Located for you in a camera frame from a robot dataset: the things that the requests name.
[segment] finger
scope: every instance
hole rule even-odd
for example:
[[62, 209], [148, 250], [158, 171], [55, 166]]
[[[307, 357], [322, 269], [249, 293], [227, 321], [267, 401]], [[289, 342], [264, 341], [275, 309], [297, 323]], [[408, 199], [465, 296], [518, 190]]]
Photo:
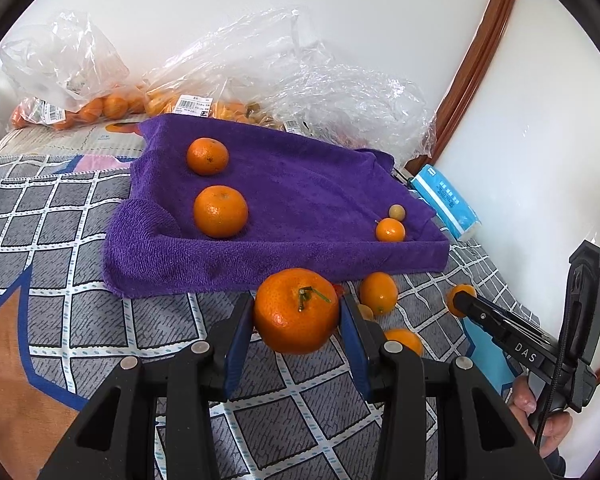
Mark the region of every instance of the finger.
[[545, 436], [544, 442], [540, 447], [540, 456], [542, 458], [551, 455], [560, 443], [564, 440], [573, 425], [571, 413], [554, 413], [546, 422], [542, 435]]
[[513, 416], [516, 418], [516, 420], [519, 422], [523, 431], [526, 433], [526, 436], [528, 436], [529, 439], [533, 441], [536, 437], [536, 433], [531, 428], [531, 426], [529, 426], [529, 421], [526, 420], [525, 410], [521, 410], [519, 407], [513, 404], [509, 406], [509, 409], [511, 410], [511, 413], [513, 413]]
[[511, 394], [511, 400], [513, 401], [513, 404], [519, 407], [520, 410], [525, 412], [527, 415], [536, 410], [536, 398], [529, 387], [527, 376], [519, 375], [513, 381], [513, 393]]

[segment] towel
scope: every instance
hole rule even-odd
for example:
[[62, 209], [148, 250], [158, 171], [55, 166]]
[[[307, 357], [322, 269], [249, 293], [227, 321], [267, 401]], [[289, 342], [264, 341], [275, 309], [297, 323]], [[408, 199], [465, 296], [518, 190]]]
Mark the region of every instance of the towel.
[[[267, 276], [304, 267], [332, 282], [438, 272], [449, 244], [435, 212], [395, 181], [390, 155], [355, 151], [250, 124], [165, 114], [145, 121], [144, 153], [131, 164], [131, 194], [112, 216], [103, 248], [106, 285], [119, 296], [248, 290]], [[222, 142], [219, 174], [187, 166], [190, 143]], [[208, 186], [237, 189], [249, 220], [234, 238], [213, 240], [192, 217]], [[407, 210], [404, 242], [376, 241], [376, 221], [393, 204]]]

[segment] metal screw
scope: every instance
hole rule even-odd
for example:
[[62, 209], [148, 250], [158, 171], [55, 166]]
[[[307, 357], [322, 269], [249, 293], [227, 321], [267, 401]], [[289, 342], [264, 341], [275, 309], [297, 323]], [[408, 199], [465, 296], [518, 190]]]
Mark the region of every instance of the metal screw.
[[138, 365], [138, 358], [133, 357], [132, 355], [126, 356], [122, 361], [120, 361], [120, 368], [123, 370], [131, 370], [131, 368], [135, 368]]
[[203, 354], [207, 352], [210, 348], [211, 346], [209, 346], [209, 343], [207, 343], [206, 341], [196, 341], [195, 343], [193, 343], [193, 345], [191, 345], [191, 351], [194, 354]]
[[402, 345], [397, 341], [387, 341], [384, 343], [384, 349], [389, 352], [389, 354], [399, 354], [402, 352]]
[[468, 357], [460, 356], [456, 358], [456, 366], [462, 370], [468, 370], [474, 366], [474, 362]]

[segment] checkered fabric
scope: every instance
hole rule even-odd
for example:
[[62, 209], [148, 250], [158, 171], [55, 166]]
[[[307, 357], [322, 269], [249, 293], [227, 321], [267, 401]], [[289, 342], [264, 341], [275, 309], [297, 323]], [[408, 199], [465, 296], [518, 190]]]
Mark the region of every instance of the checkered fabric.
[[[0, 158], [0, 295], [32, 264], [28, 334], [34, 369], [88, 398], [123, 356], [164, 357], [205, 338], [209, 327], [229, 316], [239, 293], [141, 300], [111, 294], [101, 277], [100, 249], [110, 216], [128, 197], [129, 172], [48, 175], [65, 161]], [[396, 309], [378, 323], [384, 330], [417, 332], [427, 358], [449, 362], [468, 348], [445, 305], [455, 284], [471, 283], [489, 300], [532, 318], [473, 240], [451, 241], [444, 272], [394, 280]], [[346, 283], [354, 294], [358, 285]], [[156, 480], [167, 477], [165, 408], [161, 399]], [[223, 479], [362, 480], [374, 465], [382, 406], [357, 393], [336, 337], [314, 354], [289, 356], [272, 352], [254, 334], [234, 398], [211, 405], [210, 415]], [[437, 428], [435, 402], [428, 399], [427, 480], [437, 476]]]

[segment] barcode sticker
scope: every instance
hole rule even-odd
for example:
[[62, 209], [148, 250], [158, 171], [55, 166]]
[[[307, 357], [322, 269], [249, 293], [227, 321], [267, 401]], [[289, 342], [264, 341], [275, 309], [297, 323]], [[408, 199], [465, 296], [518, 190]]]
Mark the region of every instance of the barcode sticker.
[[60, 108], [44, 101], [43, 103], [42, 120], [45, 124], [56, 124], [66, 120], [64, 108]]
[[283, 124], [285, 125], [286, 132], [290, 134], [302, 135], [302, 128], [300, 127], [300, 123], [298, 121], [285, 121]]
[[209, 117], [213, 98], [197, 95], [181, 95], [173, 109], [174, 114]]

